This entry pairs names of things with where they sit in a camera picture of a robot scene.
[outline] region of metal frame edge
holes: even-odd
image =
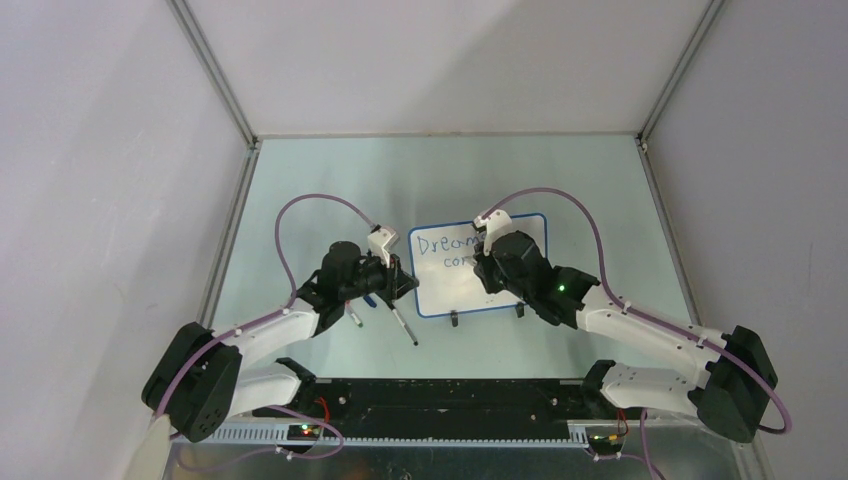
[[[668,210],[665,208],[665,202],[660,192],[659,184],[657,183],[654,169],[651,166],[651,161],[648,159],[648,154],[642,148],[642,142],[636,138],[636,150],[639,151],[639,158],[642,160],[642,169],[645,171],[645,179],[648,181],[648,188],[651,190],[651,197],[654,199],[654,207],[657,210],[657,216],[662,226],[663,236],[665,236],[668,251],[671,254],[671,262],[674,264],[674,271],[677,274],[677,281],[680,288],[683,290],[683,300],[686,302],[686,310],[689,311],[689,318],[697,325],[703,326],[701,316],[698,314],[698,306],[695,301],[695,294],[692,290],[692,285],[689,281],[689,276],[686,274],[686,269],[683,267],[683,259],[680,255],[680,247],[678,246],[674,229],[671,225],[671,218]]]
[[[183,29],[183,33],[185,33],[186,39],[191,44],[192,50],[197,55],[200,65],[209,76],[209,82],[218,93],[221,101],[224,102],[224,107],[235,123],[245,144],[252,148],[256,144],[256,134],[250,127],[250,122],[248,122],[244,110],[239,105],[238,99],[232,87],[230,87],[221,65],[215,58],[212,47],[209,46],[206,35],[204,35],[203,29],[200,28],[200,24],[197,22],[197,17],[194,16],[188,0],[168,0],[168,5],[171,7],[174,17]]]
[[[689,69],[689,66],[692,64],[692,60],[701,49],[704,39],[709,34],[712,26],[715,24],[715,20],[724,10],[727,3],[727,0],[710,0],[707,8],[704,9],[704,13],[701,15],[700,20],[698,20],[698,25],[695,27],[695,31],[692,32],[692,35],[686,42],[683,52],[681,52],[680,57],[677,59],[677,63],[671,70],[671,75],[669,75],[668,80],[666,80],[665,85],[663,85],[659,97],[657,97],[657,100],[654,102],[654,106],[651,108],[648,118],[642,126],[639,136],[643,140],[648,139],[654,132],[654,128],[657,126],[666,106],[668,106],[669,100],[675,90],[677,90],[678,85],[680,85],[683,75]]]
[[[212,327],[215,310],[218,308],[218,299],[221,297],[221,289],[224,286],[224,278],[226,278],[230,257],[233,254],[233,247],[235,246],[241,217],[244,213],[245,203],[247,202],[247,194],[250,191],[250,184],[253,181],[253,173],[256,171],[256,163],[259,160],[259,151],[261,148],[262,142],[258,142],[247,150],[241,177],[227,213],[227,223],[224,231],[221,232],[218,251],[215,255],[215,263],[212,266],[212,271],[209,272],[209,279],[206,281],[202,306],[197,314],[197,323],[206,328]]]

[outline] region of white wall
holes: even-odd
[[[0,476],[116,478],[245,147],[167,3],[0,6]]]
[[[779,479],[848,466],[846,25],[844,0],[731,2],[649,142],[703,318],[757,330],[777,368]]]
[[[190,2],[260,134],[635,132],[707,0]]]

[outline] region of blue whiteboard border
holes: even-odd
[[[542,222],[544,224],[543,230],[545,231],[545,258],[548,257],[548,217],[545,214],[536,212],[536,213],[523,213],[521,215],[510,215],[510,218],[524,218],[524,217],[542,217]],[[412,276],[415,276],[415,262],[412,261],[412,234],[418,230],[425,230],[428,228],[439,228],[439,227],[453,227],[456,225],[466,225],[472,223],[471,221],[465,222],[449,222],[449,223],[438,223],[436,225],[422,225],[420,227],[415,227],[406,234],[406,243],[409,245],[409,268],[412,270]],[[466,313],[478,313],[478,312],[488,312],[489,310],[503,310],[505,308],[515,308],[515,305],[505,305],[503,307],[489,307],[489,308],[478,308],[477,310],[465,310],[459,312],[461,314]],[[415,290],[415,311],[418,312],[418,316],[421,318],[441,318],[441,317],[449,317],[450,313],[447,315],[422,315],[421,314],[421,306],[418,304],[418,290]]]

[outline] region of light green table surface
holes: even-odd
[[[401,236],[409,264],[415,226],[470,220],[522,188],[552,186],[581,199],[595,216],[617,294],[688,322],[686,305],[633,139],[624,135],[275,139],[262,143],[213,321],[223,330],[257,318],[289,295],[274,247],[274,220],[291,198],[339,195]],[[506,207],[548,219],[552,263],[597,275],[586,220],[545,194]],[[346,207],[307,200],[282,222],[283,251],[298,285],[329,245],[366,246],[367,226]],[[423,319],[413,295],[398,302],[421,344],[414,347],[381,304],[353,303],[362,329],[343,317],[327,332],[281,349],[318,376],[386,378],[582,378],[597,359],[662,366],[634,349],[512,310]]]

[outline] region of marker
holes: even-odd
[[[356,323],[356,326],[362,328],[362,320],[360,320],[356,312],[353,311],[353,307],[350,306],[350,302],[345,302],[345,311],[348,316],[353,319],[353,322]]]
[[[406,334],[409,335],[409,338],[412,339],[412,344],[417,347],[418,339],[415,338],[415,334],[412,333],[412,329],[409,328],[409,325],[407,325],[407,323],[403,321],[403,317],[400,316],[400,312],[398,312],[396,308],[393,308],[392,313],[394,314],[395,318],[398,319],[400,326],[403,327],[403,329],[406,331]]]

